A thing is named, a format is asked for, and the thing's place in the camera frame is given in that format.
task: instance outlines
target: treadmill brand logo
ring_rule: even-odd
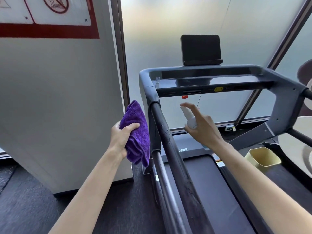
[[[180,149],[179,152],[184,152],[184,151],[188,151],[188,148],[185,148],[185,149]]]

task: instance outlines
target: hand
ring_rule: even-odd
[[[113,149],[117,155],[121,155],[121,159],[127,156],[127,150],[125,149],[126,143],[129,139],[131,131],[140,127],[140,123],[132,123],[124,127],[122,130],[119,129],[120,121],[112,127],[111,143],[109,149]]]
[[[186,132],[188,132],[195,140],[212,150],[215,150],[218,146],[221,146],[222,143],[225,143],[210,116],[202,115],[194,104],[182,103],[180,106],[189,108],[196,118],[196,129],[191,129],[188,125],[185,125]]]

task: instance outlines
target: power outlet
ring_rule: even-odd
[[[233,130],[233,127],[234,127],[234,125],[226,126],[224,130],[225,131]]]

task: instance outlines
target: purple towel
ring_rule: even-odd
[[[125,146],[128,152],[127,159],[134,164],[142,162],[143,166],[147,167],[149,165],[149,148],[151,144],[149,140],[149,129],[141,106],[136,100],[127,107],[126,113],[120,122],[120,129],[123,129],[133,122],[140,123],[140,127],[131,132]]]

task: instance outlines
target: yellow bin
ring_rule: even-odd
[[[245,156],[252,165],[262,173],[267,172],[272,166],[280,164],[280,158],[266,147],[250,149]]]

